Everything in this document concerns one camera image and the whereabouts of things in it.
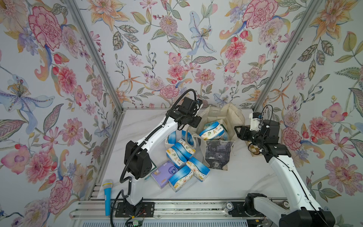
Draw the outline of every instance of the tissue pack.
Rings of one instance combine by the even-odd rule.
[[[182,155],[187,160],[189,160],[195,153],[195,150],[189,147],[187,143],[182,139],[180,139],[174,146],[182,153]]]
[[[160,188],[165,187],[169,179],[178,172],[177,168],[170,161],[162,164],[156,171],[151,175],[156,180]]]
[[[205,165],[203,165],[201,162],[198,161],[198,159],[194,157],[187,161],[187,166],[192,170],[194,176],[202,182],[207,178],[210,172],[210,169],[208,169]]]
[[[169,179],[169,185],[173,188],[175,192],[177,192],[192,177],[193,171],[188,166],[184,166]]]
[[[217,121],[199,133],[199,136],[204,140],[218,140],[223,138],[224,135],[224,128]]]
[[[192,134],[188,133],[188,137],[185,138],[185,133],[186,133],[186,131],[184,131],[184,130],[181,131],[181,138],[184,141],[188,141],[188,144],[194,146],[194,141],[193,141],[193,138],[192,138]]]
[[[170,161],[174,164],[174,166],[177,169],[180,169],[183,166],[185,166],[185,163],[187,161],[187,159],[175,146],[172,146],[171,148],[166,150],[166,156],[168,157],[168,159],[170,159]]]

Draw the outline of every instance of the tabletop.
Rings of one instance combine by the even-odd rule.
[[[126,144],[137,141],[148,134],[161,122],[167,110],[127,110],[118,134],[110,161],[106,167],[104,179],[111,179],[111,198],[116,198],[121,189],[127,191],[128,183],[120,184],[119,179],[124,168]],[[246,124],[249,124],[249,113],[252,110],[242,110]],[[177,140],[181,132],[177,131]],[[167,160],[164,143],[157,145],[150,154],[153,162],[159,166]],[[195,157],[202,161],[202,153],[197,146]],[[143,184],[144,199],[237,199],[244,198],[248,193],[262,193],[270,198],[286,197],[282,186],[263,156],[252,157],[244,141],[235,142],[228,163],[228,171],[211,169],[204,182],[193,177],[182,189],[174,192],[166,185],[160,189],[156,181],[149,177]],[[104,199],[101,188],[98,199]]]

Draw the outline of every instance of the leaf print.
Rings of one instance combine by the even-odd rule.
[[[56,15],[60,14],[62,12],[62,8],[63,8],[63,6],[61,4],[56,3],[53,5],[53,9],[51,12]]]
[[[363,117],[363,92],[358,88],[349,88],[354,94],[354,105]]]
[[[179,20],[182,20],[182,18],[180,17],[180,13],[176,10],[172,10],[171,13],[173,14],[173,16]]]
[[[245,102],[245,103],[240,104],[240,107],[246,107],[246,106],[249,106],[249,105],[252,105],[252,103]]]
[[[138,33],[139,32],[136,28],[134,28],[130,25],[121,25],[119,28],[127,33]]]
[[[21,120],[0,120],[0,141],[4,141],[16,133],[26,123]]]
[[[104,106],[104,107],[107,107],[106,95],[107,95],[107,93],[105,92],[105,93],[103,94],[103,106]]]
[[[136,36],[134,36],[132,34],[126,33],[123,36],[126,37],[130,42],[137,42],[137,41],[139,41],[139,39],[136,38]]]
[[[307,61],[311,58],[311,56],[313,55],[313,53],[315,52],[315,50],[317,49],[318,45],[314,44],[309,46],[303,53],[302,55],[298,58],[299,61]]]
[[[324,65],[325,63],[325,54],[321,50],[317,51],[316,61],[318,65]]]
[[[302,16],[304,15],[304,13],[305,13],[305,11],[302,11],[302,12],[298,13],[298,14],[294,17],[293,21],[291,21],[291,23],[292,23],[292,22],[294,22],[294,21],[296,21],[296,20],[298,20],[298,19],[300,19],[300,18],[302,18]]]
[[[195,58],[192,62],[193,63],[204,64],[204,63],[207,63],[207,62],[212,61],[212,60],[217,60],[217,59],[214,58],[214,57],[200,56],[200,57]]]
[[[146,27],[144,28],[144,34],[148,33],[151,29],[151,24],[146,25]]]
[[[127,44],[129,45],[129,47],[131,48],[131,50],[135,53],[135,54],[138,54],[138,55],[142,55],[141,54],[141,51],[140,49],[135,46],[134,44],[130,43],[130,42],[127,42]]]
[[[280,7],[289,7],[292,6],[296,3],[295,0],[283,0],[281,2],[278,3],[278,6]]]
[[[251,88],[256,88],[256,85],[252,84],[252,85],[249,85],[248,87],[245,87],[244,89],[242,89],[242,93],[245,93],[246,91],[248,91]]]
[[[321,47],[323,48],[324,53],[326,53],[327,55],[329,55],[329,56],[334,55],[334,47],[331,44],[331,42],[329,42],[327,40],[322,40]]]
[[[312,80],[312,78],[315,74],[315,71],[316,71],[316,64],[315,64],[315,60],[313,59],[313,61],[310,64],[309,71],[308,71],[308,76],[309,76],[310,81]]]
[[[288,12],[292,12],[292,11],[296,11],[300,8],[301,6],[299,5],[293,5],[293,6],[290,6],[287,10],[286,10],[286,13]]]
[[[360,78],[358,67],[349,67],[335,72],[337,75],[346,76],[352,80],[358,80]]]
[[[358,154],[363,158],[363,141],[359,139],[350,139],[350,141],[355,146],[355,149],[357,150]]]
[[[53,108],[53,110],[51,111],[51,113],[45,117],[44,123],[43,123],[44,134],[46,134],[48,132],[48,130],[51,129],[56,124],[62,106],[63,106],[63,104],[59,104],[59,105],[55,106]]]
[[[115,32],[112,38],[114,50],[119,50],[123,47],[123,41],[121,39],[120,32]]]
[[[343,63],[343,62],[349,61],[352,57],[354,57],[354,56],[347,54],[347,55],[341,56],[338,60],[335,60],[334,62]]]
[[[183,49],[192,48],[192,46],[186,39],[177,40],[177,39],[171,38],[168,40],[168,42],[175,44],[179,48],[183,48]]]
[[[343,43],[343,50],[345,52],[351,52],[357,44],[357,36],[353,32],[347,32]]]
[[[137,23],[141,25],[146,24],[146,19],[141,13],[131,12],[131,14],[134,16]]]
[[[166,36],[166,33],[163,30],[158,29],[155,31],[154,35],[152,35],[151,40],[154,40],[154,39],[157,39],[157,38],[163,37],[163,36]]]

